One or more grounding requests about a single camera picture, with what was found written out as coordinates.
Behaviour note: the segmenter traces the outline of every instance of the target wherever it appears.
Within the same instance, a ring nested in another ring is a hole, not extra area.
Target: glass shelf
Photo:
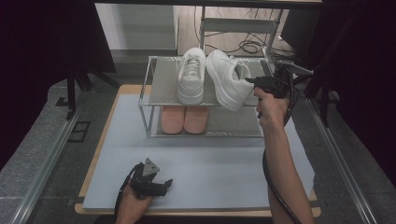
[[[148,136],[231,136],[262,137],[256,119],[255,106],[257,97],[253,92],[246,99],[244,106],[237,112],[221,106],[216,98],[215,85],[208,73],[205,73],[204,99],[195,106],[209,106],[209,121],[206,130],[201,134],[182,131],[178,134],[167,134],[161,128],[161,106],[183,105],[177,99],[177,77],[182,57],[150,56],[148,70],[139,99],[139,108]],[[265,58],[237,58],[249,68],[252,77],[270,74]],[[147,80],[152,79],[150,94],[145,94]]]

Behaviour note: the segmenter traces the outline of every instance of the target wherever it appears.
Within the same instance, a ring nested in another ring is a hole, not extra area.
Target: white sneaker
[[[232,111],[239,110],[254,88],[245,80],[251,77],[248,67],[216,49],[206,58],[206,70],[215,83],[219,103]]]
[[[204,97],[205,53],[193,48],[187,50],[178,73],[177,95],[184,105],[198,105]]]

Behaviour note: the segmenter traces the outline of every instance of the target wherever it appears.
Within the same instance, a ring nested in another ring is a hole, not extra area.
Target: human hand
[[[256,111],[262,113],[260,125],[265,128],[266,125],[284,126],[284,118],[288,109],[289,101],[287,99],[276,99],[271,93],[266,93],[256,87],[254,95],[261,100],[257,103]]]
[[[136,193],[128,184],[121,196],[116,224],[133,224],[143,216],[153,197],[138,199]]]

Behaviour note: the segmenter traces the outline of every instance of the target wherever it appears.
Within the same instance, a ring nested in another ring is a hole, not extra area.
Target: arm
[[[262,112],[260,125],[264,132],[267,163],[274,185],[302,223],[314,223],[312,210],[294,166],[284,129],[288,101],[275,99],[272,94],[265,93],[259,88],[256,88],[254,93],[262,99],[256,110]],[[292,223],[270,189],[268,195],[274,223]]]
[[[143,200],[137,199],[129,184],[122,193],[122,199],[117,216],[116,224],[134,224],[143,216],[149,207],[153,197],[146,197]]]

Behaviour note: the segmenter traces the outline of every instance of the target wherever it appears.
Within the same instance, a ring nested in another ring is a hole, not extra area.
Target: pink slipper
[[[209,107],[187,106],[184,117],[184,130],[189,133],[203,133],[209,118]]]
[[[164,133],[180,133],[184,125],[184,106],[163,106],[161,127]]]

